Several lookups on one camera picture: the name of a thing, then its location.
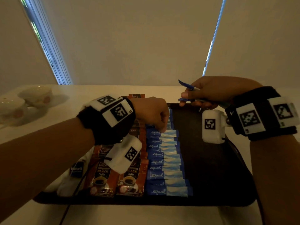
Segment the black tray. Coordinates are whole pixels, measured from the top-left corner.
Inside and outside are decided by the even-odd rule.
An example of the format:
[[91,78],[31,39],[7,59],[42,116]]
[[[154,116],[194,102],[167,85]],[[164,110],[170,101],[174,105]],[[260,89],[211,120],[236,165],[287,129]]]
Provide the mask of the black tray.
[[193,187],[193,197],[147,196],[142,198],[115,196],[91,197],[85,191],[74,197],[58,197],[56,193],[39,193],[34,200],[43,204],[94,205],[190,205],[247,206],[256,199],[253,178],[240,154],[229,143],[210,144],[202,140],[202,113],[199,108],[170,103],[174,127],[185,165],[185,175]]

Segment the fingernail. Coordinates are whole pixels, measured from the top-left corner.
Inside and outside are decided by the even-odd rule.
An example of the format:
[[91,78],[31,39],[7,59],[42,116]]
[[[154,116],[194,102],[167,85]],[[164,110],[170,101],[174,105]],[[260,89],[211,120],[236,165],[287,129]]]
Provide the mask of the fingernail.
[[182,92],[181,97],[187,99],[188,98],[188,93],[186,91]]

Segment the black cable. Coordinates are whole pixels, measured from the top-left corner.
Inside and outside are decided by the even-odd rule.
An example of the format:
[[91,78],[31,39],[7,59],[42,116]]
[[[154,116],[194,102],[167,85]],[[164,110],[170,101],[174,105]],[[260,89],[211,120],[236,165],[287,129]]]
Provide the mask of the black cable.
[[[227,142],[229,142],[229,143],[231,143],[231,144],[233,145],[233,147],[234,147],[235,151],[237,152],[238,156],[240,157],[240,159],[241,159],[243,165],[244,165],[245,167],[247,167],[246,164],[245,164],[245,161],[243,160],[243,157],[242,157],[240,151],[239,151],[238,148],[235,146],[235,144],[232,143],[232,141],[229,140],[229,139],[227,139],[227,138],[223,138],[223,137],[222,137],[222,140],[225,140],[225,141],[227,141]],[[261,219],[262,219],[262,225],[265,225],[265,215],[264,215],[264,212],[263,212],[263,206],[262,206],[262,203],[261,203],[261,201],[260,201],[260,197],[258,196],[258,192],[257,192],[257,189],[256,189],[256,188],[255,188],[255,191],[256,191],[256,200],[257,200],[258,208],[259,208],[259,210],[260,210],[260,216],[261,216]]]
[[73,193],[73,195],[72,195],[72,197],[71,197],[70,203],[68,204],[68,206],[67,206],[67,208],[66,208],[66,210],[65,210],[65,212],[64,212],[64,214],[63,214],[63,216],[62,216],[62,219],[60,220],[59,225],[62,225],[62,223],[64,222],[64,219],[65,219],[65,217],[66,217],[66,215],[67,215],[67,213],[68,213],[68,211],[69,211],[69,208],[70,208],[70,206],[71,206],[71,204],[72,204],[72,201],[74,200],[74,197],[75,197],[75,195],[76,195],[76,193],[77,193],[77,191],[78,191],[78,189],[79,189],[79,187],[80,187],[80,185],[81,185],[83,179],[87,176],[87,174],[88,174],[88,172],[90,171],[90,169],[91,169],[93,166],[95,166],[99,161],[100,161],[100,159],[97,160],[96,162],[94,162],[91,166],[89,166],[88,169],[86,170],[86,172],[84,173],[84,175],[82,176],[82,178],[80,179],[80,181],[79,181],[79,183],[78,183],[78,185],[77,185],[77,187],[76,187],[76,189],[75,189],[75,191],[74,191],[74,193]]

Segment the wall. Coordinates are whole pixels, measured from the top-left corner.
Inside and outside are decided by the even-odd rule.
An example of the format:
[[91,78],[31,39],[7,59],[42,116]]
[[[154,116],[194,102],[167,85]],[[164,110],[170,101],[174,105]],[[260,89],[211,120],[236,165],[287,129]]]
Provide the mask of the wall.
[[300,83],[300,0],[227,0],[206,75]]
[[0,95],[24,84],[57,84],[19,0],[0,0]]
[[74,84],[178,85],[205,66],[222,0],[41,0]]

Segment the tabletop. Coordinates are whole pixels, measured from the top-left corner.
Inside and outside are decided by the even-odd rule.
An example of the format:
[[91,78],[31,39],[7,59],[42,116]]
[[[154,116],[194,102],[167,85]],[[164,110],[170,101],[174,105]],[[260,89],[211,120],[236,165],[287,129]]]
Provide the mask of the tabletop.
[[[14,98],[21,90],[29,87],[24,85],[1,95],[2,98]],[[176,103],[183,86],[129,86],[129,85],[50,85],[54,95],[48,109],[30,108],[24,125],[6,127],[0,125],[0,144],[14,138],[26,135],[39,129],[54,125],[75,117],[81,106],[105,94],[145,94],[146,97],[164,98],[167,102]],[[279,93],[290,96],[296,109],[300,110],[300,89],[278,89]],[[235,135],[232,128],[226,128],[228,138],[238,147],[250,171],[251,158],[249,140],[241,135]],[[42,205],[29,201],[2,225],[8,224],[58,224],[65,205]],[[242,220],[243,224],[260,224],[257,204],[249,207],[231,208],[217,207],[184,207],[184,206],[134,206],[134,205],[72,205],[64,224],[132,224],[133,220],[144,224],[232,224],[230,221]]]

